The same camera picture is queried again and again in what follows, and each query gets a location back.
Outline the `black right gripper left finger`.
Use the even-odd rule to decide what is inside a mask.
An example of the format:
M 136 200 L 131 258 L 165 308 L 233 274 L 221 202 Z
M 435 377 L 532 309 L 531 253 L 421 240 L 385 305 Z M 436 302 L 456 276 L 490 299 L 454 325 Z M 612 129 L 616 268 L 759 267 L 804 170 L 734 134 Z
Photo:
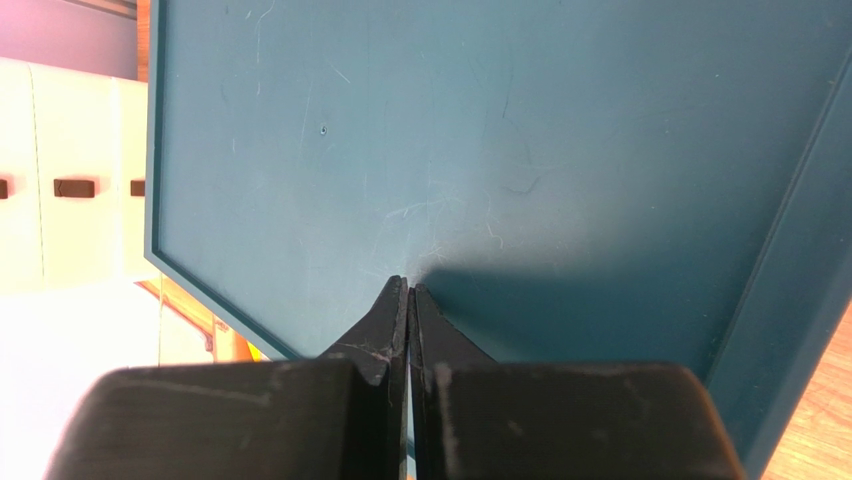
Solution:
M 127 368 L 84 396 L 51 479 L 403 479 L 408 286 L 314 359 Z

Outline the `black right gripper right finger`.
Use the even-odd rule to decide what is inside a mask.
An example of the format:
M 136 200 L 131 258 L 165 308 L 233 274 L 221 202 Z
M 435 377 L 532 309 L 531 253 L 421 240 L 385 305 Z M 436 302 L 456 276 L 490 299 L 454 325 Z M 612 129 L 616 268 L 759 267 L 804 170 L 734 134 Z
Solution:
M 409 292 L 421 479 L 742 479 L 708 392 L 673 363 L 500 363 Z

